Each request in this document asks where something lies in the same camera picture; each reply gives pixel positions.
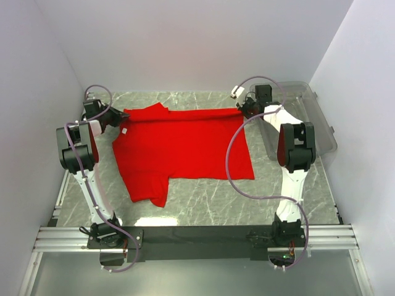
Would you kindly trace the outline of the red t shirt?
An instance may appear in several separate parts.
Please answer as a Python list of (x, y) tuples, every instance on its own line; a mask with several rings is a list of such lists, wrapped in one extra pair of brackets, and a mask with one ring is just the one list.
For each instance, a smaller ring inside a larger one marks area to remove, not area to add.
[(170, 110), (161, 103), (125, 109), (112, 143), (118, 171), (132, 202), (164, 207), (170, 179), (255, 178), (244, 117), (235, 108)]

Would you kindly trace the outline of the clear plastic storage bin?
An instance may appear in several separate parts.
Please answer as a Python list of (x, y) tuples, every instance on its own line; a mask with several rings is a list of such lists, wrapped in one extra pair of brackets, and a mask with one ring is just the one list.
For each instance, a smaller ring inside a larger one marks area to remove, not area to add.
[[(308, 121), (315, 128), (315, 146), (317, 156), (321, 157), (327, 153), (334, 152), (337, 142), (334, 137), (334, 129), (330, 126), (317, 102), (317, 95), (310, 86), (302, 81), (287, 81), (280, 83), (286, 92), (285, 110), (293, 117)], [(269, 123), (255, 119), (270, 160), (277, 159), (279, 132)]]

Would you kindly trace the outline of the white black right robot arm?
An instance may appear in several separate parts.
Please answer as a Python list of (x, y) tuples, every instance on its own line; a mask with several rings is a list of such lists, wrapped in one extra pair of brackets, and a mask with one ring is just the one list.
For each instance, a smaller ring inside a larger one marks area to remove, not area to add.
[(316, 159), (315, 130), (311, 122), (291, 115), (279, 102), (272, 101), (272, 87), (257, 85), (251, 96), (243, 87), (235, 86), (231, 96), (246, 118), (262, 114), (260, 121), (278, 132), (276, 159), (281, 166), (282, 199), (275, 212), (270, 239), (276, 245), (288, 245), (302, 238), (302, 193), (311, 165)]

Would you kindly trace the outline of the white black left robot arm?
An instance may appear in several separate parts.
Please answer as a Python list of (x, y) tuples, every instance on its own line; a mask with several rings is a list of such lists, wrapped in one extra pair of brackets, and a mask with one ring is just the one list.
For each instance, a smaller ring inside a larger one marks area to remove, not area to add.
[(95, 137), (103, 134), (107, 126), (118, 127), (129, 115), (99, 99), (83, 103), (80, 121), (56, 129), (60, 164), (77, 180), (91, 213), (91, 226), (79, 227), (91, 243), (105, 249), (125, 248), (128, 236), (121, 232), (122, 221), (117, 218), (99, 179), (99, 153)]

